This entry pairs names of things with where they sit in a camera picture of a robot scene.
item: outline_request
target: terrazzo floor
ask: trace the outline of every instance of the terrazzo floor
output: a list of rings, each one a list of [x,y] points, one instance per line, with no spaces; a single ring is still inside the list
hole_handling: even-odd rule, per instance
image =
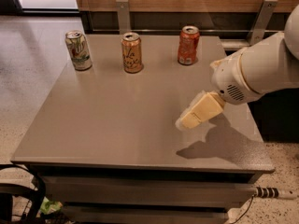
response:
[[[69,61],[64,35],[74,29],[83,30],[80,18],[0,16],[0,163],[9,163]],[[263,175],[256,185],[299,193],[299,144],[266,143],[266,149],[276,171]],[[1,171],[0,181],[31,185],[29,175],[15,170]],[[248,204],[231,210],[227,223],[242,214]],[[24,206],[24,201],[17,200],[14,212],[20,212]],[[298,224],[299,199],[255,198],[237,223]]]

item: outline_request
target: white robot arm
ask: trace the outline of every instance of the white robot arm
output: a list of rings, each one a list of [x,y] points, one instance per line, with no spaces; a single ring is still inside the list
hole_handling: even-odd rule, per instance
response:
[[[240,105],[272,91],[299,88],[299,6],[288,18],[284,33],[241,49],[211,67],[215,92],[196,96],[176,123],[181,130],[220,114],[225,102]]]

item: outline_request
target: can top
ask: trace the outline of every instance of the can top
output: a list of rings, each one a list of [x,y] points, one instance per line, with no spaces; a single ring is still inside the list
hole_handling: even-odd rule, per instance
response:
[[[69,39],[74,39],[74,38],[79,38],[83,35],[83,33],[81,31],[69,31],[68,33],[65,34],[65,37],[66,38],[69,38]]]
[[[125,41],[136,41],[139,38],[137,33],[126,33],[123,35],[122,39]]]
[[[197,33],[199,33],[199,29],[196,26],[184,26],[182,30],[185,34],[197,34]]]

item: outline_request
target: can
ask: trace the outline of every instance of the can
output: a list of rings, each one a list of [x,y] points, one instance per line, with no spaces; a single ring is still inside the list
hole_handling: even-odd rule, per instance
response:
[[[75,70],[84,71],[92,67],[86,37],[81,31],[70,31],[65,34],[65,43]]]
[[[190,65],[196,62],[199,30],[195,26],[184,26],[179,36],[178,62]]]
[[[141,39],[137,33],[126,33],[121,40],[124,71],[137,73],[143,69]]]

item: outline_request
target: black chair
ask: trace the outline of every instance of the black chair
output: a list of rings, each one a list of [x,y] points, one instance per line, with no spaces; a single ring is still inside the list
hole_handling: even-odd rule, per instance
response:
[[[45,223],[43,218],[37,218],[37,212],[45,197],[45,183],[34,172],[14,164],[0,164],[0,171],[7,168],[18,168],[31,174],[36,179],[35,189],[22,185],[1,183],[0,180],[0,224],[37,224]],[[27,214],[23,214],[21,220],[12,221],[13,196],[21,196],[31,201],[32,205]]]

